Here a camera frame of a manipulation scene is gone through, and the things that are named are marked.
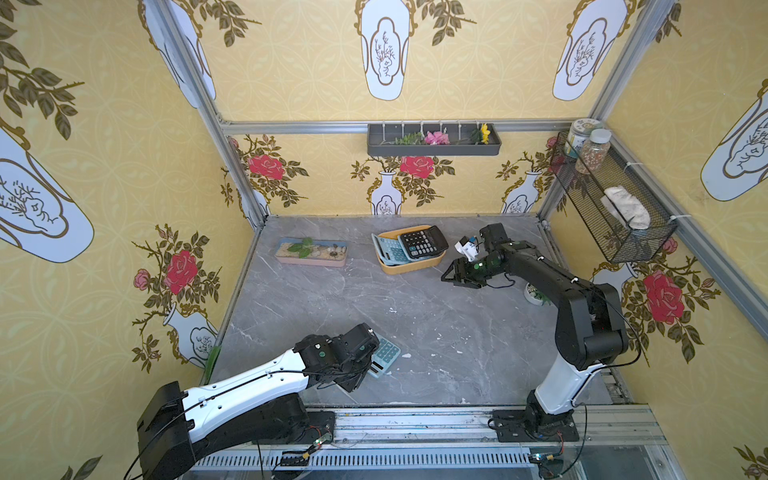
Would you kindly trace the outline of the large black calculator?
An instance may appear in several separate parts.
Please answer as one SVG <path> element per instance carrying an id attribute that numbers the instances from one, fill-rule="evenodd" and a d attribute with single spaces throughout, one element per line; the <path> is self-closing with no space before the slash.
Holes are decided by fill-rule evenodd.
<path id="1" fill-rule="evenodd" d="M 448 249 L 448 242 L 437 226 L 418 227 L 415 231 L 399 234 L 397 240 L 410 261 L 433 258 Z"/>

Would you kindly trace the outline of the light blue calculator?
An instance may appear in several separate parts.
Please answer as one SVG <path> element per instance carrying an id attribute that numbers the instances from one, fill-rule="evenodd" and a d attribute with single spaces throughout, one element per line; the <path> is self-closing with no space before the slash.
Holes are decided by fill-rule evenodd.
<path id="1" fill-rule="evenodd" d="M 371 365 L 368 374 L 374 378 L 384 376 L 393 363 L 400 357 L 402 350 L 390 340 L 377 336 L 379 346 L 371 357 Z"/>
<path id="2" fill-rule="evenodd" d="M 397 239 L 371 235 L 379 260 L 386 266 L 400 266 L 411 262 Z"/>

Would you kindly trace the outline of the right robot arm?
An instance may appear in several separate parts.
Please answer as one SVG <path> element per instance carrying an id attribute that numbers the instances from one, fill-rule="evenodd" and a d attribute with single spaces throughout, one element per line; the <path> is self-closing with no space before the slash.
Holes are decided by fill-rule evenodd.
<path id="1" fill-rule="evenodd" d="M 485 256 L 463 237 L 455 249 L 461 257 L 441 276 L 444 282 L 479 289 L 496 275 L 519 277 L 557 308 L 556 359 L 545 379 L 528 396 L 525 414 L 533 425 L 565 421 L 585 387 L 629 348 L 617 290 L 571 274 L 525 241 L 488 241 Z"/>

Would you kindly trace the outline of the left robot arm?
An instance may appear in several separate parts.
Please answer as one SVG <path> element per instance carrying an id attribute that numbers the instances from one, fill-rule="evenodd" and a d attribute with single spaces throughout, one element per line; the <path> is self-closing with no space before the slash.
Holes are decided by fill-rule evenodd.
<path id="1" fill-rule="evenodd" d="M 143 479 L 176 479 L 208 455 L 247 442 L 301 438 L 310 417 L 301 392 L 335 384 L 352 392 L 380 341 L 365 323 L 336 337 L 308 335 L 272 360 L 216 383 L 160 387 L 137 422 Z"/>

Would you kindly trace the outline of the yellow storage box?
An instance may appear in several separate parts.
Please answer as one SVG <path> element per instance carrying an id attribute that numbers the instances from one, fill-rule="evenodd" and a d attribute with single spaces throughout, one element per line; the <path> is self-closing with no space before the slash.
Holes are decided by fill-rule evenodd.
<path id="1" fill-rule="evenodd" d="M 401 228 L 401 229 L 398 229 L 398 230 L 392 230 L 392 231 L 388 231 L 388 232 L 383 232 L 383 233 L 379 234 L 378 236 L 382 236 L 382 237 L 386 237 L 386 238 L 391 238 L 391 239 L 397 239 L 397 236 L 399 234 L 410 232 L 410 231 L 415 231 L 418 227 L 428 227 L 428 226 L 435 226 L 435 225 L 417 225 L 417 226 L 413 226 L 413 227 L 406 227 L 406 228 Z M 443 260 L 443 258 L 446 255 L 446 252 L 447 252 L 447 250 L 444 253 L 442 253 L 441 255 L 439 255 L 439 256 L 436 256 L 436 257 L 433 257 L 433 258 L 429 258 L 429 259 L 424 259 L 424 260 L 421 260 L 421 261 L 411 261 L 410 263 L 408 263 L 406 265 L 400 265 L 400 266 L 386 266 L 386 265 L 384 265 L 379 260 L 378 255 L 377 255 L 377 258 L 378 258 L 380 267 L 381 267 L 381 269 L 382 269 L 382 271 L 384 273 L 386 273 L 388 275 L 400 275 L 400 274 L 411 273 L 411 272 L 415 272 L 415 271 L 419 271 L 419 270 L 425 270 L 425 269 L 428 269 L 428 268 L 436 267 Z"/>

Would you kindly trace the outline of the small potted green plant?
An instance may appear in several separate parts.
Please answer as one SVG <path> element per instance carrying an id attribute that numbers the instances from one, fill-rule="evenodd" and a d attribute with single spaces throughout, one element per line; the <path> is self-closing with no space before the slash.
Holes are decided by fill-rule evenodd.
<path id="1" fill-rule="evenodd" d="M 543 306 L 549 302 L 549 299 L 531 283 L 527 283 L 524 288 L 526 300 L 536 306 Z"/>

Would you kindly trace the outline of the pink tray with plants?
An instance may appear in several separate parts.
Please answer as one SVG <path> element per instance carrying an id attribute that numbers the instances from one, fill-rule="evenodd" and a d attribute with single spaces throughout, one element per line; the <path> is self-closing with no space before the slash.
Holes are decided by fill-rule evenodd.
<path id="1" fill-rule="evenodd" d="M 275 258 L 280 263 L 320 267 L 343 267 L 347 255 L 345 242 L 310 237 L 283 238 L 275 251 Z"/>

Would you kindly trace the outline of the small circuit board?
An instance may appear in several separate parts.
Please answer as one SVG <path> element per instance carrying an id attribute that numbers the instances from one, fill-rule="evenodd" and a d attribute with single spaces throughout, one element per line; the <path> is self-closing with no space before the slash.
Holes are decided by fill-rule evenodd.
<path id="1" fill-rule="evenodd" d="M 278 466 L 280 468 L 307 467 L 309 465 L 309 454 L 289 454 L 286 452 L 281 456 Z"/>

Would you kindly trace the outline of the pink artificial flower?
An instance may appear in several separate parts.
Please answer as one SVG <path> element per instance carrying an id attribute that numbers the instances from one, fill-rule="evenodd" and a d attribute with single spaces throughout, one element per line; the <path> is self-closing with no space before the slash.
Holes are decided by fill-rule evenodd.
<path id="1" fill-rule="evenodd" d="M 449 145 L 449 136 L 442 131 L 428 132 L 424 137 L 424 143 L 426 145 Z"/>

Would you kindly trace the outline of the yellow artificial flower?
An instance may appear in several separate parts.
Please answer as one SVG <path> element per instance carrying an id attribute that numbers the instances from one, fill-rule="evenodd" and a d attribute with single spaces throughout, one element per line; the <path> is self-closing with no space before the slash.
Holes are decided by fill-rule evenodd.
<path id="1" fill-rule="evenodd" d="M 490 140 L 490 129 L 487 123 L 483 123 L 478 129 L 478 142 L 487 145 Z"/>

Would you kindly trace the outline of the white crumpled cloth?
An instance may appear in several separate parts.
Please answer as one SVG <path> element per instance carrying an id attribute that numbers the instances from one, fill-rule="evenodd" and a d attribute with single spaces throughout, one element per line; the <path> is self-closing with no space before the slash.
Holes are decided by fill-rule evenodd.
<path id="1" fill-rule="evenodd" d="M 651 216 L 646 207 L 623 186 L 606 188 L 601 203 L 624 228 L 646 230 L 651 225 Z"/>

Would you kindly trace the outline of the glass jar with nuts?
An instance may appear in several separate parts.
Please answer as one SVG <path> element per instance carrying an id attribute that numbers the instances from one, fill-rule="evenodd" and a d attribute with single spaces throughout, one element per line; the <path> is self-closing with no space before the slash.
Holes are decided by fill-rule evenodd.
<path id="1" fill-rule="evenodd" d="M 608 129 L 593 130 L 579 151 L 580 159 L 576 161 L 576 171 L 586 175 L 599 169 L 610 149 L 611 138 L 612 132 Z"/>

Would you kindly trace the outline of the glass jar patterned lid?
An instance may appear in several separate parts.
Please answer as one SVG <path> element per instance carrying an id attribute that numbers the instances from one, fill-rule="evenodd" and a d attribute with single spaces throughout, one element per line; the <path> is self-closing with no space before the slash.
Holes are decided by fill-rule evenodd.
<path id="1" fill-rule="evenodd" d="M 591 133 L 602 127 L 603 123 L 600 120 L 592 118 L 580 118 L 575 120 L 570 126 L 564 144 L 564 153 L 569 157 L 577 158 L 578 152 L 583 144 L 589 139 Z"/>

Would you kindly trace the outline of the grey wall shelf tray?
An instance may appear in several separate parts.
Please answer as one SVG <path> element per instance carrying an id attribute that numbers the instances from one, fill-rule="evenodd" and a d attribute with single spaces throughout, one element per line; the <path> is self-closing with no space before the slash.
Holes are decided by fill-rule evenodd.
<path id="1" fill-rule="evenodd" d="M 487 123 L 490 140 L 487 145 L 478 142 L 478 129 Z M 442 131 L 450 138 L 449 145 L 426 145 L 428 132 Z M 496 156 L 502 140 L 493 123 L 440 121 L 440 122 L 381 122 L 367 124 L 367 152 L 370 156 L 386 157 L 451 157 Z"/>

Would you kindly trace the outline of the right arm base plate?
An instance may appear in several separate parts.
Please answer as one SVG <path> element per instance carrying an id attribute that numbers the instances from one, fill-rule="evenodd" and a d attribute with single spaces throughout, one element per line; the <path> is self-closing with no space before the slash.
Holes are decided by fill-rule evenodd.
<path id="1" fill-rule="evenodd" d="M 572 413 L 550 415 L 523 410 L 494 410 L 487 425 L 502 443 L 575 442 L 580 439 Z"/>

